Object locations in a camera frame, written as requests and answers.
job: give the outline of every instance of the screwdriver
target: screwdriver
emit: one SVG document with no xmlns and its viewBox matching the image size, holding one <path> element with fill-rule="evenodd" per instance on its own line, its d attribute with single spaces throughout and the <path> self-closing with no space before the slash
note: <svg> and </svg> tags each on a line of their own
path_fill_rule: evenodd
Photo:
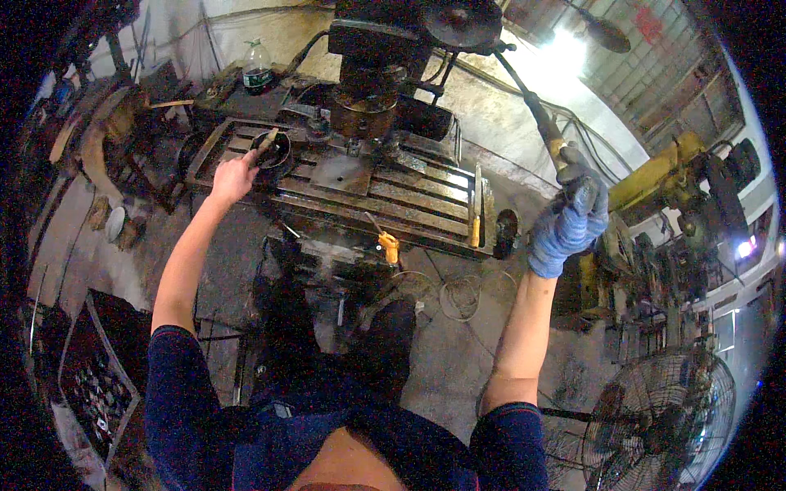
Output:
<svg viewBox="0 0 786 491">
<path fill-rule="evenodd" d="M 371 223 L 374 224 L 376 227 L 377 232 L 380 233 L 378 238 L 380 246 L 385 248 L 385 259 L 387 260 L 388 264 L 394 265 L 399 262 L 399 239 L 396 239 L 391 234 L 385 232 L 380 228 L 379 224 L 376 223 L 374 217 L 368 212 L 365 212 L 365 216 L 369 217 Z"/>
</svg>

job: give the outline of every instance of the concrete floor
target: concrete floor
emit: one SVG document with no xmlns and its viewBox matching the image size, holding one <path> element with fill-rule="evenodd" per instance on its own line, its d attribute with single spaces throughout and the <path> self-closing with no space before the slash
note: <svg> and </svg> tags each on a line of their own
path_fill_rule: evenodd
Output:
<svg viewBox="0 0 786 491">
<path fill-rule="evenodd" d="M 504 181 L 504 178 L 491 179 Z M 81 309 L 87 288 L 96 288 L 125 298 L 137 309 L 150 310 L 167 257 L 189 222 L 189 201 L 184 199 L 172 215 L 136 200 L 129 215 L 146 222 L 144 238 L 131 250 L 120 251 L 108 244 L 103 230 L 93 231 L 80 224 L 90 208 L 93 188 L 76 178 L 64 194 L 54 214 L 35 262 L 29 295 L 34 298 L 46 266 L 41 302 L 52 306 L 61 289 L 60 303 L 72 316 Z M 201 198 L 194 201 L 194 210 Z M 514 192 L 500 199 L 510 203 L 528 228 L 543 199 Z M 249 287 L 260 260 L 260 247 L 269 222 L 256 209 L 235 206 L 224 219 L 212 241 L 202 273 L 197 316 L 215 318 L 221 324 L 241 326 L 252 315 Z M 434 281 L 451 281 L 475 275 L 483 278 L 477 314 L 469 322 L 452 321 L 439 307 L 428 289 L 421 296 L 423 313 L 411 353 L 412 371 L 402 397 L 402 406 L 444 426 L 468 443 L 476 422 L 476 403 L 491 366 L 492 353 L 507 320 L 515 295 L 513 282 L 502 275 L 507 271 L 520 278 L 524 264 L 521 251 L 505 262 L 488 259 L 473 262 L 434 251 L 412 249 L 402 253 L 407 269 L 421 271 Z M 456 291 L 463 299 L 466 288 Z M 465 317 L 463 309 L 450 312 Z M 606 381 L 616 372 L 604 357 L 604 333 L 594 329 L 588 335 L 559 328 L 555 323 L 541 376 L 540 405 L 590 411 Z M 232 334 L 219 325 L 211 335 Z M 203 343 L 207 354 L 208 344 Z M 213 342 L 208 366 L 224 405 L 232 403 L 232 387 L 237 356 L 237 340 Z M 583 433 L 582 424 L 545 418 L 547 448 L 563 458 L 580 459 L 578 440 L 565 431 Z M 584 489 L 582 473 L 549 461 L 554 489 Z"/>
</svg>

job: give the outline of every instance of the fan grille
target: fan grille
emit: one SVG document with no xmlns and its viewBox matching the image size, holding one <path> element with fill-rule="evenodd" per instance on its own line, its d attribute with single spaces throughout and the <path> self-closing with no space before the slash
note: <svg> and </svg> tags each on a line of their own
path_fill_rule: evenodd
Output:
<svg viewBox="0 0 786 491">
<path fill-rule="evenodd" d="M 703 350 L 657 354 L 627 365 L 604 388 L 587 425 L 588 489 L 694 489 L 732 429 L 734 381 Z"/>
</svg>

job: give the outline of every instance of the worker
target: worker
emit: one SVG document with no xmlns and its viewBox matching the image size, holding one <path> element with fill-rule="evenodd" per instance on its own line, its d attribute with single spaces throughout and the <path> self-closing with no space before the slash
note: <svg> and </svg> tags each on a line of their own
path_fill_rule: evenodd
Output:
<svg viewBox="0 0 786 491">
<path fill-rule="evenodd" d="M 414 326 L 408 302 L 393 302 L 377 314 L 369 330 L 376 345 L 358 349 L 352 361 L 303 363 L 318 350 L 313 340 L 306 341 L 311 347 L 293 346 L 302 344 L 303 332 L 313 334 L 313 327 L 288 325 L 299 322 L 297 312 L 307 317 L 304 299 L 292 300 L 299 288 L 291 275 L 281 279 L 286 286 L 279 291 L 289 297 L 279 303 L 288 303 L 288 312 L 270 312 L 266 324 L 273 327 L 266 335 L 273 340 L 271 350 L 289 351 L 280 358 L 305 365 L 299 376 L 288 373 L 299 380 L 286 390 L 280 390 L 280 379 L 274 381 L 276 388 L 262 397 L 255 394 L 249 408 L 220 407 L 197 341 L 193 304 L 211 238 L 227 211 L 251 189 L 257 156 L 252 150 L 219 165 L 210 195 L 174 246 L 161 277 L 148 352 L 145 434 L 166 487 L 547 489 L 538 374 L 563 262 L 587 249 L 608 223 L 608 193 L 597 176 L 572 166 L 560 200 L 540 214 L 533 228 L 529 269 L 502 332 L 467 447 L 449 431 L 398 407 Z M 386 373 L 388 368 L 393 374 Z"/>
</svg>

